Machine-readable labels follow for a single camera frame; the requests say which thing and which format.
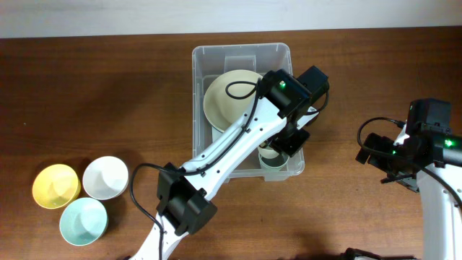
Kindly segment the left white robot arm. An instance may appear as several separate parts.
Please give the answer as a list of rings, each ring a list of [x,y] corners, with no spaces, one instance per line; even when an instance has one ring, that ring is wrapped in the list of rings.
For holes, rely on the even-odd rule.
[[[299,120],[312,103],[305,76],[269,71],[255,82],[249,109],[220,138],[179,168],[148,164],[158,170],[154,226],[134,259],[167,259],[187,235],[197,233],[216,214],[212,203],[228,175],[260,144],[268,142],[279,154],[294,156],[309,134]]]

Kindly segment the mint green plastic cup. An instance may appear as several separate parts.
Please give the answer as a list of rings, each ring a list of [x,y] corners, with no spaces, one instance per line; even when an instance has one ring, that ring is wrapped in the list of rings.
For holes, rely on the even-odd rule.
[[[258,159],[261,169],[269,172],[277,172],[287,164],[289,156],[286,154],[278,154],[276,157],[268,159],[259,154]]]

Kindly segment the cream plate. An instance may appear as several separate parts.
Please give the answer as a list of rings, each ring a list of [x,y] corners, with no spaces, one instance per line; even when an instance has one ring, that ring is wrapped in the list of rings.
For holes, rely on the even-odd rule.
[[[250,107],[255,94],[243,100],[227,95],[225,88],[231,82],[246,81],[257,83],[262,76],[254,71],[233,70],[217,77],[204,96],[204,113],[209,123],[220,132],[224,132]]]

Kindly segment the cream white plastic cup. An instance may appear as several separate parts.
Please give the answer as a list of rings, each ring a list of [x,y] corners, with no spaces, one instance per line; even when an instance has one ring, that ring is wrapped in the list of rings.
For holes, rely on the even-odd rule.
[[[258,150],[259,155],[266,159],[271,160],[279,156],[279,153],[276,150],[274,150],[270,146],[266,146],[265,143],[260,144],[257,147],[257,150]]]

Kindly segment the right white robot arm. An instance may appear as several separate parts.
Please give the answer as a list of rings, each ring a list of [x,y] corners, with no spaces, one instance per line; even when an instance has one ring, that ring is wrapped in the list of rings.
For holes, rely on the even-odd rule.
[[[461,138],[423,131],[396,140],[371,133],[356,161],[386,173],[381,183],[398,183],[420,195],[424,259],[461,258]]]

